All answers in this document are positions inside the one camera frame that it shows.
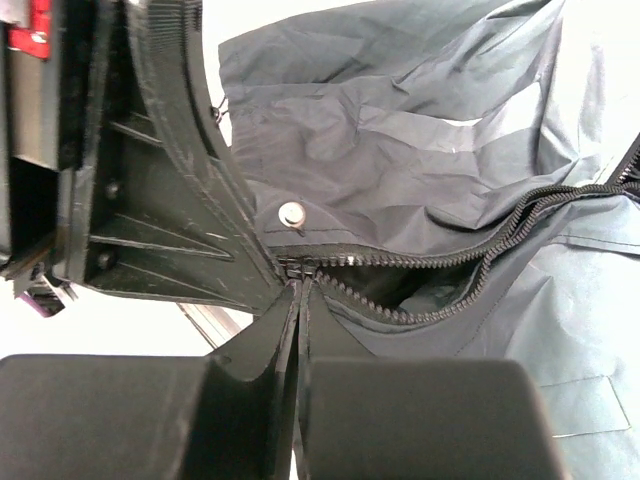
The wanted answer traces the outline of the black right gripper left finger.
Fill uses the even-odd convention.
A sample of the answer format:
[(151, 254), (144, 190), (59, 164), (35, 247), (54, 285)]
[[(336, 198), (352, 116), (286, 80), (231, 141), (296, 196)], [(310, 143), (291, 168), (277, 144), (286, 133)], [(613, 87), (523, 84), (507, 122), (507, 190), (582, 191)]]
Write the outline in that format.
[(286, 479), (300, 286), (205, 356), (1, 362), (5, 479)]

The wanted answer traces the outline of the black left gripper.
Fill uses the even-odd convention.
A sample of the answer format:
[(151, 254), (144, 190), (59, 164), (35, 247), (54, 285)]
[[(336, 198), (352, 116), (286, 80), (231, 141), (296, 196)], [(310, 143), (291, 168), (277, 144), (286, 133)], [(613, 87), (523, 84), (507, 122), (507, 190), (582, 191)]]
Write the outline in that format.
[[(1, 277), (61, 310), (52, 257), (62, 173), (81, 162), (95, 1), (1, 4)], [(284, 287), (254, 196), (211, 113), (200, 1), (126, 4), (147, 112), (87, 116), (74, 173), (74, 280), (129, 298), (259, 315)]]

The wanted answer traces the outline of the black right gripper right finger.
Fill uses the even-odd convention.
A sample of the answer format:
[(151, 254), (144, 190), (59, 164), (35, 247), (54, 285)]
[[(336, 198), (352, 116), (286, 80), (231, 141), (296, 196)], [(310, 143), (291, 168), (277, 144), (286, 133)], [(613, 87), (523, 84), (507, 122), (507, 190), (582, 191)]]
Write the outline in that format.
[(564, 479), (541, 398), (505, 360), (377, 357), (303, 284), (299, 472), (305, 479)]

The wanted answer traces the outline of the dark navy and grey jacket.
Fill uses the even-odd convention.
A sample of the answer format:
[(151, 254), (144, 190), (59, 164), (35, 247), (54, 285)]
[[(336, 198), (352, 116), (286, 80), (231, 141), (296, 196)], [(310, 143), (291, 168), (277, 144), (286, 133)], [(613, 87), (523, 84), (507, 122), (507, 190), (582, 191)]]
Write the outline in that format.
[[(635, 1), (377, 1), (219, 48), (233, 153), (271, 248), (423, 319), (478, 261), (363, 267), (483, 245), (541, 187), (616, 178), (639, 133)], [(539, 385), (576, 479), (639, 475), (639, 196), (578, 195), (498, 255), (479, 298), (418, 327), (336, 306), (372, 353), (509, 358)]]

